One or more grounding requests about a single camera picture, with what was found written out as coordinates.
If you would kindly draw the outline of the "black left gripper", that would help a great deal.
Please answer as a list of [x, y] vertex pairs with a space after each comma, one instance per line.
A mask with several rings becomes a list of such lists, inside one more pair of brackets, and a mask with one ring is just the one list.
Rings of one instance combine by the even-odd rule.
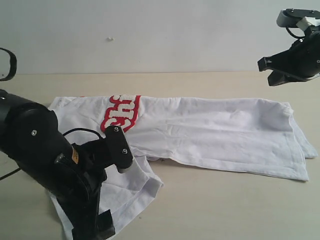
[[110, 210], [99, 213], [102, 183], [110, 153], [104, 139], [70, 144], [63, 140], [55, 147], [54, 195], [73, 224], [74, 240], [106, 240], [116, 234]]

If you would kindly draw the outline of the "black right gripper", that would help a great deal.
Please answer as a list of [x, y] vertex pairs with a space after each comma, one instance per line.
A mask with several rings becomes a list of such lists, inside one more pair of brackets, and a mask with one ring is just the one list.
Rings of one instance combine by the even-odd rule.
[[272, 70], [267, 77], [270, 87], [288, 83], [304, 83], [320, 74], [320, 33], [313, 32], [303, 40], [273, 56], [257, 61], [258, 71]]

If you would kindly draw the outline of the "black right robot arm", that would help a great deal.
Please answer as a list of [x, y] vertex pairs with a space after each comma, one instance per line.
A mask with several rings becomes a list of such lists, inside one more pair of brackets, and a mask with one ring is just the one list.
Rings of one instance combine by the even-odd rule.
[[257, 62], [260, 72], [272, 71], [267, 77], [270, 87], [304, 83], [320, 76], [320, 20], [307, 24], [304, 38], [297, 39], [289, 49]]

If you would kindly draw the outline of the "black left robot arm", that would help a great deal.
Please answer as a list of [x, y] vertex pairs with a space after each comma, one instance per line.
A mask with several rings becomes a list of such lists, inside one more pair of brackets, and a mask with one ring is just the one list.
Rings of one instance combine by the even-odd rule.
[[69, 143], [59, 132], [54, 111], [0, 92], [0, 150], [48, 190], [72, 224], [75, 240], [105, 240], [115, 234], [109, 210], [100, 212], [108, 158], [104, 140]]

